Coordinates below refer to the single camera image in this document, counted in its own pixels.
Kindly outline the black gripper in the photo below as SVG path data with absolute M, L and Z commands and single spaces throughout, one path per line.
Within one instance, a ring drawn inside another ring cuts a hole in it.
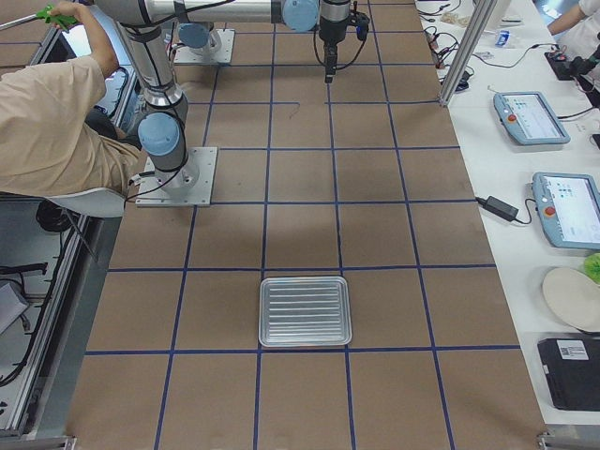
M 319 37 L 323 43 L 323 62 L 325 68 L 324 82 L 331 83 L 336 75 L 336 62 L 338 60 L 338 44 L 346 36 L 348 18 L 332 21 L 321 16 L 319 23 Z

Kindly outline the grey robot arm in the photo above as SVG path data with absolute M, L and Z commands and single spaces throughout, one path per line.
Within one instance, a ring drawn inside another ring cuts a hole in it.
M 175 1 L 174 15 L 187 20 L 199 13 L 208 21 L 232 23 L 283 23 L 295 32 L 312 31 L 322 41 L 323 51 L 315 55 L 324 67 L 324 81 L 331 83 L 337 72 L 351 63 L 338 62 L 338 45 L 347 29 L 355 29 L 364 42 L 369 31 L 369 17 L 351 1 Z
M 160 189 L 182 197 L 198 181 L 200 170 L 189 159 L 185 139 L 188 101 L 174 80 L 158 7 L 149 1 L 98 1 L 98 7 L 119 24 L 128 55 L 143 86 L 145 117 L 137 132 L 154 164 Z

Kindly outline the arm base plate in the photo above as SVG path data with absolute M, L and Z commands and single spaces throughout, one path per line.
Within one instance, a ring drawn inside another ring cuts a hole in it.
M 202 23 L 184 23 L 178 28 L 180 46 L 175 50 L 178 66 L 228 66 L 232 61 L 233 29 L 210 29 Z
M 142 179 L 141 194 L 134 198 L 136 205 L 208 206 L 212 197 L 217 158 L 216 147 L 189 147 L 186 165 L 171 179 L 171 173 L 156 171 L 153 161 L 147 157 L 144 170 L 154 174 Z

